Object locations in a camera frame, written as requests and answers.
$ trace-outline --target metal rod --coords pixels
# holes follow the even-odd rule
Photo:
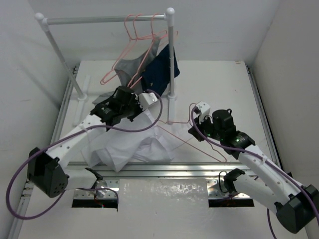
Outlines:
[[[48,25],[79,24],[79,23],[98,23],[98,22],[124,22],[127,16],[94,16],[94,17],[66,17],[48,18]],[[153,15],[141,15],[135,21],[151,21]],[[134,16],[129,16],[126,21],[133,21]],[[165,20],[165,15],[155,15],[154,21]]]
[[[168,27],[168,46],[170,58],[170,95],[174,96],[174,27]]]
[[[68,67],[68,65],[66,64],[66,61],[65,61],[65,59],[64,59],[64,57],[63,57],[63,55],[62,55],[62,53],[61,53],[61,50],[60,50],[60,48],[58,47],[58,45],[56,44],[56,42],[55,42],[55,40],[54,40],[54,38],[53,38],[51,32],[50,32],[50,31],[45,31],[44,33],[45,33],[46,37],[49,39],[49,41],[50,41],[50,43],[51,43],[51,45],[52,45],[52,47],[53,47],[53,49],[54,49],[56,55],[59,57],[59,59],[60,59],[62,65],[64,66],[64,68],[65,68],[65,70],[66,70],[66,72],[67,72],[67,74],[68,74],[68,76],[69,76],[69,78],[70,78],[70,80],[71,80],[71,82],[72,82],[72,84],[73,84],[73,87],[75,88],[76,92],[77,92],[78,95],[79,95],[79,98],[80,98],[80,99],[84,98],[85,95],[84,95],[84,93],[82,92],[82,90],[81,90],[79,84],[76,82],[75,77],[74,77],[74,75],[73,75],[73,73],[72,73],[72,70],[71,70],[71,69]]]

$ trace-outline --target white wall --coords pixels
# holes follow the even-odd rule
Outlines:
[[[28,0],[45,17],[127,15],[176,11],[180,60],[244,60],[250,64],[271,24],[279,0]],[[138,32],[150,33],[148,22]],[[165,22],[156,22],[157,29]],[[52,26],[68,62],[116,59],[128,41],[123,23]],[[136,48],[140,54],[146,45]]]
[[[0,238],[12,216],[5,191],[29,151],[50,141],[66,86],[66,75],[27,0],[0,3]],[[11,193],[16,208],[25,182],[22,173]]]
[[[253,68],[285,169],[317,188],[318,9],[318,0],[282,0]]]

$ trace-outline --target navy blue garment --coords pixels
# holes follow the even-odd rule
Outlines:
[[[145,68],[141,73],[143,91],[149,89],[155,91],[160,96],[163,94],[170,78],[170,62],[169,62],[169,47],[168,45],[159,53],[157,57]],[[174,77],[179,75],[175,50],[174,50]]]

